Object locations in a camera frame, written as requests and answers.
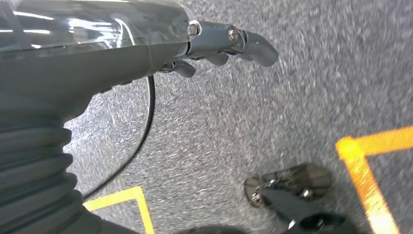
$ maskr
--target robotic hand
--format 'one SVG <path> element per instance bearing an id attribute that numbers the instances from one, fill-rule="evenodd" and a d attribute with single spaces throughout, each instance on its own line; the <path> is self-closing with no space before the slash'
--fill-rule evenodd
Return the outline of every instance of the robotic hand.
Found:
<path id="1" fill-rule="evenodd" d="M 83 206 L 64 122 L 115 85 L 216 65 L 270 66 L 261 36 L 191 21 L 174 0 L 0 0 L 0 233 L 132 234 Z"/>
<path id="2" fill-rule="evenodd" d="M 206 59 L 221 66 L 232 55 L 266 67 L 278 59 L 277 51 L 266 39 L 233 25 L 193 20 L 188 34 L 195 38 L 188 43 L 188 50 L 181 59 Z M 187 78 L 195 74 L 195 68 L 183 60 L 167 63 L 160 69 L 164 73 L 172 71 Z"/>

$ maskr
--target gray carpet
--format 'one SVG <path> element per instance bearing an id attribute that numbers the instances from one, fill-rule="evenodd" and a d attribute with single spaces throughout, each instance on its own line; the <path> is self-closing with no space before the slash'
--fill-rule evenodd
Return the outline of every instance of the gray carpet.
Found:
<path id="1" fill-rule="evenodd" d="M 413 124 L 413 1 L 187 0 L 198 19 L 269 39 L 270 68 L 232 59 L 194 62 L 194 78 L 157 75 L 155 120 L 142 153 L 96 197 L 142 186 L 157 234 L 226 224 L 255 234 L 286 225 L 243 195 L 243 181 L 302 162 L 333 172 L 319 204 L 371 233 L 335 143 Z M 70 171 L 86 192 L 129 157 L 147 116 L 144 79 L 93 98 L 67 123 Z M 403 234 L 413 234 L 413 151 L 369 158 Z M 144 232 L 136 202 L 95 212 Z"/>

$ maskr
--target metal screw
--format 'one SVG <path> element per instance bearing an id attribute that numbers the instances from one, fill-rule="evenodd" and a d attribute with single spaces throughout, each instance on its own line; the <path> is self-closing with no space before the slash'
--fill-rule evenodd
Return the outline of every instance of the metal screw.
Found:
<path id="1" fill-rule="evenodd" d="M 232 42 L 238 41 L 238 32 L 237 32 L 237 30 L 235 30 L 235 29 L 230 29 L 230 30 L 228 31 L 228 34 L 229 34 L 229 40 L 230 40 L 230 41 L 232 41 Z"/>
<path id="2" fill-rule="evenodd" d="M 296 221 L 295 221 L 295 220 L 292 220 L 292 221 L 290 222 L 290 224 L 288 225 L 288 229 L 291 229 L 292 227 L 294 227 L 295 224 L 296 224 Z"/>
<path id="3" fill-rule="evenodd" d="M 272 180 L 270 180 L 270 182 L 268 184 L 265 185 L 265 187 L 266 188 L 271 188 L 275 183 L 276 183 L 275 180 L 272 179 Z"/>
<path id="4" fill-rule="evenodd" d="M 304 189 L 304 191 L 301 193 L 301 196 L 304 198 L 310 198 L 313 195 L 313 191 L 309 189 Z"/>
<path id="5" fill-rule="evenodd" d="M 319 228 L 319 230 L 321 230 L 322 228 L 324 228 L 324 226 L 325 226 L 324 220 L 320 219 L 317 222 L 317 227 Z"/>
<path id="6" fill-rule="evenodd" d="M 198 27 L 195 24 L 191 24 L 188 26 L 188 35 L 190 36 L 198 35 Z"/>
<path id="7" fill-rule="evenodd" d="M 253 193 L 251 196 L 251 201 L 254 202 L 260 202 L 261 200 L 261 195 L 259 195 L 258 193 Z"/>

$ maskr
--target yellow tape line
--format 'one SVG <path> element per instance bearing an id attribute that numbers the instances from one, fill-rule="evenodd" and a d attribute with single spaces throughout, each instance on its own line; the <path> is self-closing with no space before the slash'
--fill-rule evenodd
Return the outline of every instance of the yellow tape line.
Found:
<path id="1" fill-rule="evenodd" d="M 347 166 L 373 232 L 400 234 L 359 143 L 345 137 L 337 142 L 336 148 Z"/>
<path id="2" fill-rule="evenodd" d="M 355 139 L 366 156 L 413 148 L 413 126 Z"/>
<path id="3" fill-rule="evenodd" d="M 152 221 L 150 219 L 148 206 L 141 187 L 133 187 L 111 195 L 97 198 L 83 204 L 89 211 L 94 211 L 103 207 L 111 206 L 120 202 L 136 199 L 139 212 L 142 217 L 143 226 L 146 234 L 154 234 Z"/>

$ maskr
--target clear plastic cover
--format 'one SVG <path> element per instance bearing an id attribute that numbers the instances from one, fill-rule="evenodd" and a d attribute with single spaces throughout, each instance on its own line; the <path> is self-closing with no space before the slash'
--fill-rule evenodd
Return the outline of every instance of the clear plastic cover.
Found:
<path id="1" fill-rule="evenodd" d="M 188 23 L 175 0 L 0 0 L 0 53 L 186 42 Z"/>

